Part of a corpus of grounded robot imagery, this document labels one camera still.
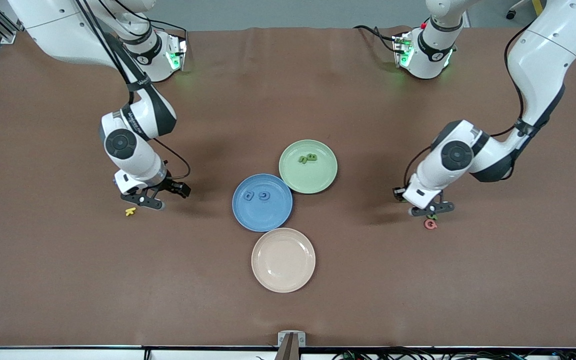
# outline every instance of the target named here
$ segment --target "plate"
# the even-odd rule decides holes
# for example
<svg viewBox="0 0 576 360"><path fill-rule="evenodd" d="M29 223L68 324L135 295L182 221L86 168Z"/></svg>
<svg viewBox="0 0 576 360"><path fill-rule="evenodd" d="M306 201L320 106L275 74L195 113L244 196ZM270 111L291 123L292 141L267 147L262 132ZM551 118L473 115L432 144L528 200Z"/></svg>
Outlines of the plate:
<svg viewBox="0 0 576 360"><path fill-rule="evenodd" d="M290 293L308 283L315 271L315 250L306 235L282 227L259 237L252 250L252 272L266 289Z"/></svg>
<svg viewBox="0 0 576 360"><path fill-rule="evenodd" d="M232 196L232 212L248 230L279 228L293 210L293 194L275 175L258 173L243 180Z"/></svg>
<svg viewBox="0 0 576 360"><path fill-rule="evenodd" d="M315 161L300 158L316 155ZM337 176L337 158L326 144L317 140L300 140L286 148L279 158L279 175L293 191L315 194L324 191Z"/></svg>

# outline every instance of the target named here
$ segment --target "beige plate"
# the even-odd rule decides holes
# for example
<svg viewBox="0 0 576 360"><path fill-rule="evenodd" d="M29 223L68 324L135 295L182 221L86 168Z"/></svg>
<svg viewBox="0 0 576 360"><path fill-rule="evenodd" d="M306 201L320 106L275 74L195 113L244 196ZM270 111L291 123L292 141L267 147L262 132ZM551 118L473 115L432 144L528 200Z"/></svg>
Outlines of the beige plate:
<svg viewBox="0 0 576 360"><path fill-rule="evenodd" d="M315 250L306 235L292 228L270 230L252 250L252 272L266 289L290 293L308 283L315 271Z"/></svg>

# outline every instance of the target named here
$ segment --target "floor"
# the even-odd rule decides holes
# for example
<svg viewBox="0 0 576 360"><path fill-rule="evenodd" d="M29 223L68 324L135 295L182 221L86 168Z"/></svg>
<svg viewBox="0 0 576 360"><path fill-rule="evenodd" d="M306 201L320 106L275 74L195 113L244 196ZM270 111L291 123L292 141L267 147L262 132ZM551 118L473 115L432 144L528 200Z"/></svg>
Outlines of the floor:
<svg viewBox="0 0 576 360"><path fill-rule="evenodd" d="M530 5L506 19L514 0L483 0L468 10L471 27L523 27L536 16ZM428 16L420 0L159 0L147 14L190 31L247 28L351 28L417 26Z"/></svg>

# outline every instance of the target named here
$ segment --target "brown table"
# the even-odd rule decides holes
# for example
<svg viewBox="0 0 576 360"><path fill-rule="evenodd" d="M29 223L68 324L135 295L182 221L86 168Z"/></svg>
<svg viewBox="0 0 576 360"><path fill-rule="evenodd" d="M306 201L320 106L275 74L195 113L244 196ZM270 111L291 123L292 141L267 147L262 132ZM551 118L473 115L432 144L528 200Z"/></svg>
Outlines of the brown table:
<svg viewBox="0 0 576 360"><path fill-rule="evenodd" d="M192 164L192 195L130 217L98 138L128 98L121 77L20 34L0 51L0 345L265 345L290 328L312 346L576 346L576 62L511 180L464 176L433 231L391 194L449 121L513 123L515 31L464 30L433 80L359 30L193 33L187 71L157 85L179 118L162 140ZM339 173L294 195L285 226L309 237L317 268L277 294L252 274L261 234L237 223L231 196L278 174L299 139L329 145Z"/></svg>

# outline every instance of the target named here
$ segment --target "plate rim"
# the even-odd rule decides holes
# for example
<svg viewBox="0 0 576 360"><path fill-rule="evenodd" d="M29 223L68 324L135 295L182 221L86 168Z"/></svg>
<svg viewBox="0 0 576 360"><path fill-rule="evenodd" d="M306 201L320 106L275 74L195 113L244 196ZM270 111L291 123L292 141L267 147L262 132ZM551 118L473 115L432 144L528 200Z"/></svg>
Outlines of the plate rim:
<svg viewBox="0 0 576 360"><path fill-rule="evenodd" d="M332 180L330 180L330 183L328 183L325 187L323 187L323 189L320 189L318 191L314 191L314 192L304 192L304 191L299 191L298 189L295 189L295 187L293 187L288 181L284 180L284 174L282 171L282 160L284 159L284 156L286 155L286 152L288 151L288 149L292 148L292 146L294 146L295 144L298 144L300 142L315 142L318 143L322 146L324 146L324 148L328 149L330 154L332 155L332 158L334 159L334 176L332 178ZM281 177L281 180L292 190L295 191L297 193L300 194L317 194L320 193L322 191L325 191L326 189L328 189L330 187L330 185L332 185L332 183L335 181L335 179L337 178L337 173L339 172L339 162L337 160L337 156L335 155L335 152L332 150L332 148L330 148L330 146L326 145L325 143L315 140L315 139L300 139L297 140L293 143L291 143L290 145L286 146L286 148L284 148L283 152L281 152L281 156L279 157L279 163L278 166L279 168L279 176Z"/></svg>
<svg viewBox="0 0 576 360"><path fill-rule="evenodd" d="M240 189L240 187L242 186L243 183L245 183L250 178L254 178L256 176L270 176L272 178L276 178L277 180L279 180L280 183L282 183L286 187L288 187L288 195L290 197L290 211L288 211L288 215L286 216L286 218L279 225L277 225L277 227L270 228L270 230L255 230L254 228L249 228L248 226L246 226L242 223L242 221L239 219L239 217L237 217L237 212L235 212L235 196L237 195L237 191ZM235 220L237 221L237 223L239 223L239 225L243 226L247 230L254 231L255 233L267 233L268 231L279 229L279 227L284 225L286 223L286 221L288 221L288 219L290 218L290 215L293 213L294 205L295 205L295 199L293 198L293 192L291 191L290 186L288 186L288 184L286 184L286 182L283 180L283 178L281 178L275 174L272 174L272 173L262 172L262 173L255 173L253 175L250 175L247 178L244 178L237 185L237 187L235 188L235 191L232 193L231 209L232 209L232 214L235 217Z"/></svg>
<svg viewBox="0 0 576 360"><path fill-rule="evenodd" d="M310 270L310 274L308 275L307 280L302 285L297 287L297 289L289 290L289 291L270 289L270 287L267 287L261 280L259 280L259 276L258 276L257 272L255 271L255 253L258 252L259 244L264 239L264 237L269 236L268 234L270 234L274 231L288 231L291 233L297 233L298 235L302 236L303 239L306 239L308 244L310 244L310 248L312 249L312 269ZM259 239L256 240L256 243L254 243L254 246L252 248L252 254L250 255L250 268L252 269L252 273L254 275L254 278L256 278L256 281L265 289L268 289L271 292L275 292L278 294L288 294L288 293L296 292L297 290L301 289L302 287L305 287L306 284L308 284L311 281L311 278L313 278L313 275L315 274L315 268L316 267L317 267L317 253L315 253L315 246L313 246L313 242L311 242L311 240L308 239L308 236L304 235L303 232L301 232L299 230L295 230L292 227L277 227L277 228L274 228L273 230L270 230L270 231L266 232L265 234L261 235L261 237L259 237Z"/></svg>

